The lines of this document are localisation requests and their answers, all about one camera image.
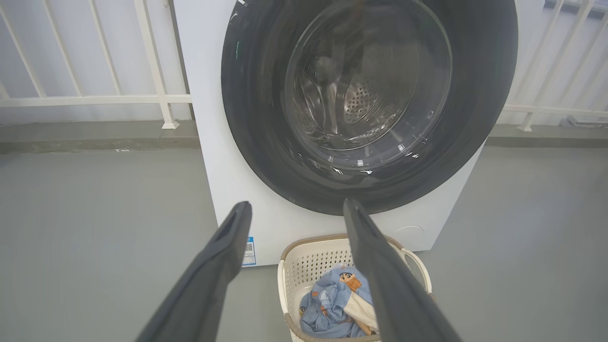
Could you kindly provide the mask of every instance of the label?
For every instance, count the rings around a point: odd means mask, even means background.
[[[245,257],[243,258],[243,266],[253,265],[255,265],[254,237],[250,236],[247,238],[247,245],[245,245]]]

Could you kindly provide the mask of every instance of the door glass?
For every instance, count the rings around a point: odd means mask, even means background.
[[[332,166],[363,171],[425,144],[441,114],[452,57],[419,1],[339,1],[302,33],[285,80],[299,142]]]

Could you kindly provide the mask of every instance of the concrete ledge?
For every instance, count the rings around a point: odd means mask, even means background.
[[[500,147],[608,148],[608,129],[532,126],[524,132],[513,125],[496,125],[486,141]]]
[[[200,148],[196,122],[162,130],[162,121],[62,122],[0,126],[0,154]]]
[[[90,150],[200,149],[196,122],[162,130],[162,121],[62,122],[0,126],[0,154]],[[487,145],[500,147],[608,148],[608,129],[496,125]]]

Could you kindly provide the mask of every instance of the washing machine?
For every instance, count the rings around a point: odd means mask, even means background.
[[[345,233],[348,197],[433,246],[511,86],[513,0],[174,5],[217,219],[253,207],[244,266]]]

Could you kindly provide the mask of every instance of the plastic basket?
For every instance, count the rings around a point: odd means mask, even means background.
[[[401,256],[403,262],[420,281],[429,295],[432,293],[429,273],[416,254],[406,250],[396,240],[386,237],[389,245]],[[371,342],[379,341],[381,334],[357,338],[319,339],[306,335],[300,328],[300,301],[311,291],[314,283],[333,265],[343,263],[353,266],[350,244],[346,234],[321,236],[299,240],[289,245],[278,263],[278,295],[285,323],[294,342]]]

